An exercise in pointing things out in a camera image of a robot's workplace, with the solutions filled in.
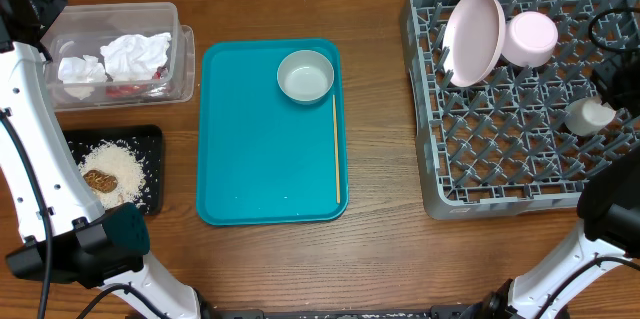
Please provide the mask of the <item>white cup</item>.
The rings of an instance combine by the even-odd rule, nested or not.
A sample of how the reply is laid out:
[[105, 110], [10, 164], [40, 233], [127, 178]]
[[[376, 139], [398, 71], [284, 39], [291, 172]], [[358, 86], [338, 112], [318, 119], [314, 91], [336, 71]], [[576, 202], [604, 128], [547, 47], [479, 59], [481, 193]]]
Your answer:
[[615, 117], [616, 111], [603, 103], [600, 96], [586, 97], [566, 107], [564, 124], [578, 136], [588, 136], [605, 128]]

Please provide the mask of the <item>small white plate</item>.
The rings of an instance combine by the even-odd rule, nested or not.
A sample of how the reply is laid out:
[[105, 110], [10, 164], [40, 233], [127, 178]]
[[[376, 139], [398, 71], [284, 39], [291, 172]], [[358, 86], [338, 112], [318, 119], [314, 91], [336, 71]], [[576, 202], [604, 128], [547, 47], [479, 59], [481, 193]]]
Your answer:
[[548, 16], [520, 13], [506, 26], [502, 56], [519, 67], [540, 67], [551, 59], [558, 37], [556, 24]]

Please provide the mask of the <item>large white plate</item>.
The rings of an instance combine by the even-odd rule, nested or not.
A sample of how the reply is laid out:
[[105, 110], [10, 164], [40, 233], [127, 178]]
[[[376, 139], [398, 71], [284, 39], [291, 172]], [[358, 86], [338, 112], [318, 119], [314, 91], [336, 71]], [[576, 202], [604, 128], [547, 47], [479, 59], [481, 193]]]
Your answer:
[[497, 0], [460, 0], [446, 24], [442, 41], [448, 49], [443, 69], [450, 83], [469, 87], [494, 69], [504, 46], [506, 19]]

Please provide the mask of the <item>wooden chopstick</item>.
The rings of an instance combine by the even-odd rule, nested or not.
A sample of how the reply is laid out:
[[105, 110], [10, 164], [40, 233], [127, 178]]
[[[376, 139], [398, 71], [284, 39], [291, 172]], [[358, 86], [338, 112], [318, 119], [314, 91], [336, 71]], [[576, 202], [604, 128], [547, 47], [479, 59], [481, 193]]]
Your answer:
[[337, 105], [336, 96], [332, 96], [332, 122], [334, 134], [334, 163], [335, 163], [335, 180], [336, 180], [336, 203], [341, 203], [341, 183], [340, 183], [340, 160], [339, 160], [339, 140], [338, 140], [338, 123], [337, 123]]

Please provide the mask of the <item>grey saucer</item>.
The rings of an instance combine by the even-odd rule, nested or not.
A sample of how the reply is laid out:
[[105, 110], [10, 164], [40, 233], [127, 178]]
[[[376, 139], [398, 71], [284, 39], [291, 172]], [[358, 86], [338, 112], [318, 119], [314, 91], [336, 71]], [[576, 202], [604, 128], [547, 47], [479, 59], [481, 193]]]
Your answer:
[[292, 101], [312, 105], [331, 89], [335, 71], [329, 59], [313, 50], [299, 50], [286, 56], [277, 70], [280, 90]]

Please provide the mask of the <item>red snack wrapper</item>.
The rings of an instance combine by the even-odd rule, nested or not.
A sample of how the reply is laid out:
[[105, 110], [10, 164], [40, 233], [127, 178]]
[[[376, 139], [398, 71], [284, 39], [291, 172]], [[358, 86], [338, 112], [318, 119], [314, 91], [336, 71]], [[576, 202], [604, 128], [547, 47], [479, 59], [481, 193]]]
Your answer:
[[144, 97], [144, 98], [159, 98], [168, 92], [165, 84], [160, 85], [124, 85], [124, 86], [111, 86], [105, 89], [105, 93], [110, 98], [125, 98], [125, 97]]

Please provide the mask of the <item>white napkin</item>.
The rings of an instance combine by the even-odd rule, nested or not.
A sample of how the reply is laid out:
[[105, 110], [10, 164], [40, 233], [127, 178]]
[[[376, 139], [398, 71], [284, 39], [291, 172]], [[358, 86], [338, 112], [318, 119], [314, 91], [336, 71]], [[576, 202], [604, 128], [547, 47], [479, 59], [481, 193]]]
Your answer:
[[151, 80], [168, 61], [171, 34], [123, 35], [100, 48], [106, 73], [114, 82]]

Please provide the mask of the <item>brown cookie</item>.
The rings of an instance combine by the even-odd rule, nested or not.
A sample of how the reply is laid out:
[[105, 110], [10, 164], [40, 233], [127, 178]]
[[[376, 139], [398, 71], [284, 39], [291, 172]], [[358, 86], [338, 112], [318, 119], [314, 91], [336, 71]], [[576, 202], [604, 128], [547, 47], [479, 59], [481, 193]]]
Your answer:
[[118, 180], [115, 176], [95, 169], [86, 172], [83, 178], [91, 189], [100, 193], [111, 193], [118, 186]]

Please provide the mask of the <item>small white tissue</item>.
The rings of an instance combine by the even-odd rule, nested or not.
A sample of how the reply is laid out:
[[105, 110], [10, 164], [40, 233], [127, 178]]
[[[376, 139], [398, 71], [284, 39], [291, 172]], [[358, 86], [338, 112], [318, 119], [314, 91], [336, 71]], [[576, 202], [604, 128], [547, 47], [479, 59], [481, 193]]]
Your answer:
[[104, 65], [94, 56], [67, 57], [60, 61], [58, 79], [65, 85], [64, 90], [79, 100], [88, 98], [94, 91], [89, 83], [104, 83], [107, 75]]

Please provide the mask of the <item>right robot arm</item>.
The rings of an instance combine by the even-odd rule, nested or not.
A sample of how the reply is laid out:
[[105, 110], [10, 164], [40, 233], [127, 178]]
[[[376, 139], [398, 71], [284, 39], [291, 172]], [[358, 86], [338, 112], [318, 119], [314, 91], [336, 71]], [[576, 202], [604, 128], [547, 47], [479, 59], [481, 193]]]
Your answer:
[[614, 160], [582, 191], [579, 221], [529, 272], [510, 279], [463, 318], [555, 318], [606, 272], [639, 265], [639, 149]]

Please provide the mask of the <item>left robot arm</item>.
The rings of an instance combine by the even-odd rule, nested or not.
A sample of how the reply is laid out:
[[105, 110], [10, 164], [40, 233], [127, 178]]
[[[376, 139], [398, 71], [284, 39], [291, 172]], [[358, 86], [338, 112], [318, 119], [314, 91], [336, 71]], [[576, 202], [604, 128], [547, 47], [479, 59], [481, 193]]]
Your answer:
[[6, 262], [20, 279], [50, 286], [77, 282], [99, 294], [86, 317], [114, 294], [144, 318], [212, 318], [210, 304], [151, 253], [132, 203], [107, 210], [71, 156], [44, 82], [52, 57], [41, 40], [67, 0], [1, 0], [1, 171], [9, 186], [22, 246]]

